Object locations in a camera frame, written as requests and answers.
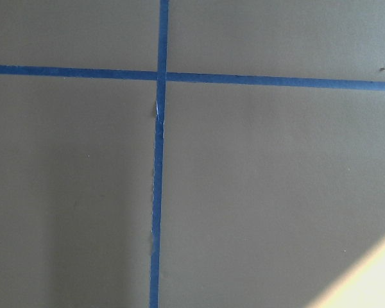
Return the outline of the long horizontal blue tape line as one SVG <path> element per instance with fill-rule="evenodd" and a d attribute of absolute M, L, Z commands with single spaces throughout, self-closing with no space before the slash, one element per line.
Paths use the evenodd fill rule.
<path fill-rule="evenodd" d="M 0 65 L 0 74 L 147 81 L 156 81 L 158 78 L 158 73 L 155 71 L 129 71 L 115 69 L 88 69 L 40 66 L 37 67 L 23 65 Z M 165 77 L 167 81 L 189 83 L 218 83 L 237 85 L 265 85 L 279 87 L 308 87 L 319 89 L 385 91 L 385 81 L 332 80 L 319 78 L 290 78 L 277 76 L 172 72 L 166 73 Z"/>

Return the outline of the long vertical blue tape line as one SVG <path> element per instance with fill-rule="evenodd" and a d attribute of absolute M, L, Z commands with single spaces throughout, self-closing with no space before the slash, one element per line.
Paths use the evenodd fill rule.
<path fill-rule="evenodd" d="M 159 306 L 160 233 L 162 215 L 162 175 L 164 159 L 169 1 L 161 1 L 159 8 L 153 203 L 151 213 L 152 244 L 150 259 L 150 307 Z"/>

